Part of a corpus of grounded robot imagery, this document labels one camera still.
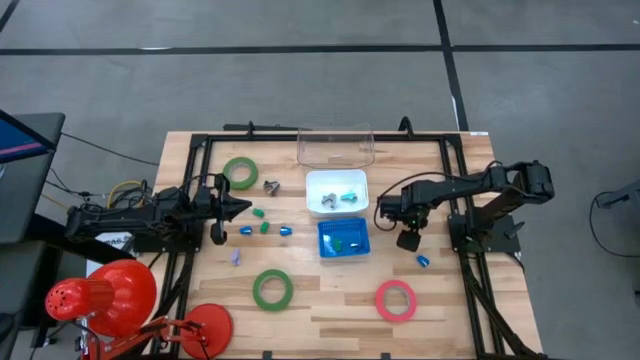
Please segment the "clear plastic bin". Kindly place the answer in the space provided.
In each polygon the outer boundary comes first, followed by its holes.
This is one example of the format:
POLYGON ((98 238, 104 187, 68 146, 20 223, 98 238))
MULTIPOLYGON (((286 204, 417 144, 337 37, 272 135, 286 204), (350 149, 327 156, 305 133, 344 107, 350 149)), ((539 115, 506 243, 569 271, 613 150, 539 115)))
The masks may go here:
POLYGON ((297 160, 312 169, 357 169, 375 162, 374 133, 369 124, 340 128, 301 128, 297 160))

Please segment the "black aluminium table frame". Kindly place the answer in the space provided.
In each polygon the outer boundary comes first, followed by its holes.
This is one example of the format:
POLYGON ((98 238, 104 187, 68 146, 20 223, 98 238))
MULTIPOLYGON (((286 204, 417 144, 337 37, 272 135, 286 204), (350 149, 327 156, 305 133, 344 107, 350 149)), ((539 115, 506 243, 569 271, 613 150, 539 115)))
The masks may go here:
POLYGON ((175 318, 209 303, 230 313, 233 336, 220 360, 551 360, 542 351, 521 268, 498 252, 453 247, 449 218, 486 205, 496 193, 441 203, 430 212, 415 252, 396 245, 405 226, 381 218, 376 209, 379 196, 398 195, 414 175, 440 182, 447 175, 467 176, 500 165, 487 138, 416 132, 408 120, 395 132, 373 132, 375 162, 357 168, 367 176, 369 207, 357 216, 319 218, 306 207, 306 175, 347 169, 300 165, 297 133, 183 131, 166 138, 157 189, 189 182, 188 193, 193 195, 196 176, 220 173, 236 157, 255 162, 259 182, 276 180, 281 185, 274 197, 261 183, 232 189, 234 197, 252 206, 224 224, 226 243, 214 244, 210 232, 204 231, 199 251, 169 254, 154 267, 162 286, 160 299, 166 300, 170 292, 177 295, 169 304, 175 318), (242 235, 242 226, 260 222, 254 208, 264 211, 270 228, 266 234, 242 235), (371 252, 321 258, 317 224, 346 218, 366 220, 371 252), (281 236, 281 226, 290 227, 292 234, 281 236), (239 266, 231 264, 236 248, 239 266), (420 266, 419 255, 429 259, 428 267, 420 266), (293 298, 285 310, 262 310, 253 299, 253 283, 268 269, 285 272, 293 283, 293 298), (389 322, 376 310, 376 290, 389 280, 407 283, 416 294, 417 310, 407 322, 389 322))

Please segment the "white printed paper sheet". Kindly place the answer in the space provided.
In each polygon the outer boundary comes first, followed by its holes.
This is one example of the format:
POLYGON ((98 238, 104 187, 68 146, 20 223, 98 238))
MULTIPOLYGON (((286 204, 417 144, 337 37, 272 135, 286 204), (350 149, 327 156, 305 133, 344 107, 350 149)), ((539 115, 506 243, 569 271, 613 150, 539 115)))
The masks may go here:
MULTIPOLYGON (((133 250, 133 236, 128 232, 103 233, 97 236, 96 240, 136 256, 136 252, 133 250)), ((100 263, 87 261, 86 275, 91 275, 100 267, 102 267, 100 263)))

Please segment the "monitor with blue screen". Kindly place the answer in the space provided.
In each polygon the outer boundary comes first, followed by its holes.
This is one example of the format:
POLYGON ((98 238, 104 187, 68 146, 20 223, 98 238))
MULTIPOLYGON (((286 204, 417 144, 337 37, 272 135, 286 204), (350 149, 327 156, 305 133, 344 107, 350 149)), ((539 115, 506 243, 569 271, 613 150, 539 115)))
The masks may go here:
POLYGON ((0 164, 53 153, 56 145, 0 110, 0 164))

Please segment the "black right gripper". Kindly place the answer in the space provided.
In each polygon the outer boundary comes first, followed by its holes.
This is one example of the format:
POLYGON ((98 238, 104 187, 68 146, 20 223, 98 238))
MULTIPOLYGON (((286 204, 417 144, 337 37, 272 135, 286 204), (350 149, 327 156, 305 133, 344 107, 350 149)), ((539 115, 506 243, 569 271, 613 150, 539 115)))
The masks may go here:
POLYGON ((428 208, 421 205, 405 205, 401 195, 385 195, 378 199, 378 210, 381 218, 389 220, 394 225, 402 223, 405 226, 396 241, 399 248, 419 248, 420 231, 428 225, 428 208))

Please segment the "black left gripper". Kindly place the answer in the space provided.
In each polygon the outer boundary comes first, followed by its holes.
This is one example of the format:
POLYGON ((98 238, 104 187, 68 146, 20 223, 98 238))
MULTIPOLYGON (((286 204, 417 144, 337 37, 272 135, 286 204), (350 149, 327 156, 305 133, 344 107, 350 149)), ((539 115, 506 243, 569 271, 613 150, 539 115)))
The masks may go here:
POLYGON ((250 208, 252 202, 230 195, 230 182, 224 174, 206 173, 196 176, 195 180, 198 181, 198 187, 192 203, 196 216, 215 221, 210 228, 211 240, 216 245, 224 245, 227 241, 224 221, 231 222, 240 213, 250 208))

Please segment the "pink tape roll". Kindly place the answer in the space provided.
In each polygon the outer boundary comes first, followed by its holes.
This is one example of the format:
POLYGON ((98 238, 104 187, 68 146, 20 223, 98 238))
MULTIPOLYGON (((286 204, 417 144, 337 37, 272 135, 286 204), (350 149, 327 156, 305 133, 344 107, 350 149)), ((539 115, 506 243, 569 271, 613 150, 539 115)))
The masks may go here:
POLYGON ((375 293, 375 307, 378 314, 389 322, 402 323, 412 319, 417 310, 417 298, 414 290, 400 280, 389 280, 381 284, 375 293), (391 312, 385 302, 386 293, 391 289, 399 290, 407 301, 406 310, 396 314, 391 312))

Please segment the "dark grey desk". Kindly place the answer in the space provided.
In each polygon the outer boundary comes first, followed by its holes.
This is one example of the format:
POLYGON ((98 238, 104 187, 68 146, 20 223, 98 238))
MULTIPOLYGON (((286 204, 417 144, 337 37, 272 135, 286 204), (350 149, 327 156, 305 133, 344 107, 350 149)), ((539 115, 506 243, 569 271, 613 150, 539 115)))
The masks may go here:
MULTIPOLYGON (((12 115, 56 145, 65 115, 37 113, 12 115)), ((0 244, 21 242, 39 225, 60 235, 64 227, 35 213, 54 153, 0 164, 0 244)))

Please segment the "white plastic bin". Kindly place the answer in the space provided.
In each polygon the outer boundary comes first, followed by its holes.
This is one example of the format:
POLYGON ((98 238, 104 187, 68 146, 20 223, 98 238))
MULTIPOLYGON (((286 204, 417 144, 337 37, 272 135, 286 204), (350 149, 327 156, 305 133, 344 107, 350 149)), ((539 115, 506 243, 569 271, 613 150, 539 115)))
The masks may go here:
POLYGON ((369 207, 368 181, 366 173, 360 169, 316 170, 306 175, 306 207, 319 218, 349 217, 363 213, 369 207), (341 201, 340 197, 349 191, 358 195, 354 203, 341 201), (322 205, 324 195, 335 193, 336 208, 322 205))

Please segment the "grey stand foot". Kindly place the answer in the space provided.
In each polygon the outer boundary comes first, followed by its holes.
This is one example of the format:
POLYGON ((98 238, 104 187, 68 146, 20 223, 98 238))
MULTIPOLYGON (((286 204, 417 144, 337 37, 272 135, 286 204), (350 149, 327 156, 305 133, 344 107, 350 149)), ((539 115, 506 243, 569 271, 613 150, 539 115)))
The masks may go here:
POLYGON ((621 202, 631 202, 636 208, 640 209, 640 180, 636 180, 617 190, 605 191, 596 196, 596 205, 599 208, 608 209, 621 202))

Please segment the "red desk lamp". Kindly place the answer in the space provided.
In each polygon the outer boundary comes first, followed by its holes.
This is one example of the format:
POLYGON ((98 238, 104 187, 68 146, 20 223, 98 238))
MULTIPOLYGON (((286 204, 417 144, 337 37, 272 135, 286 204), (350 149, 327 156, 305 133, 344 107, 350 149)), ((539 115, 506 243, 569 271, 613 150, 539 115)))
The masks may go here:
POLYGON ((49 290, 49 316, 86 333, 82 360, 115 360, 157 340, 180 345, 194 359, 210 360, 228 348, 233 320, 221 305, 204 304, 185 318, 154 315, 157 285, 150 269, 136 260, 108 263, 87 278, 69 278, 49 290))

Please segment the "blue plastic basket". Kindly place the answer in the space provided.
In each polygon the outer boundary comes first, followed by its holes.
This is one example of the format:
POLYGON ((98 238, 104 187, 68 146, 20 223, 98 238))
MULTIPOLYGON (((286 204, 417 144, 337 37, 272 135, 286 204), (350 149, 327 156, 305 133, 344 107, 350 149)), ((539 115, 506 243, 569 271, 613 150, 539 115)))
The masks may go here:
POLYGON ((323 259, 368 255, 371 245, 368 227, 364 218, 346 218, 321 221, 317 224, 319 254, 323 259), (342 251, 336 252, 333 240, 342 242, 342 251), (351 249, 350 243, 359 243, 358 249, 351 249))

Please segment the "green tape roll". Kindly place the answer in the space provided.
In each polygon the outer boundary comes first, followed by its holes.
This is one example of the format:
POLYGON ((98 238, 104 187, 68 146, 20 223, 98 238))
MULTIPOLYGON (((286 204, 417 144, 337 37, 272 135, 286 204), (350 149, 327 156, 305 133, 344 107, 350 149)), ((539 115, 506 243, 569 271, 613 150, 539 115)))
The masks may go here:
POLYGON ((252 287, 252 295, 256 305, 268 312, 279 312, 285 310, 293 298, 294 286, 289 276, 278 269, 268 269, 259 274, 252 287), (263 285, 271 279, 277 279, 284 285, 283 296, 276 302, 268 302, 262 296, 263 285))
POLYGON ((252 159, 247 157, 236 157, 229 160, 225 164, 223 168, 223 174, 229 180, 231 189, 247 190, 256 183, 259 177, 259 170, 257 165, 252 159), (233 171, 240 167, 245 167, 248 169, 249 171, 248 176, 243 180, 233 180, 232 179, 233 171))

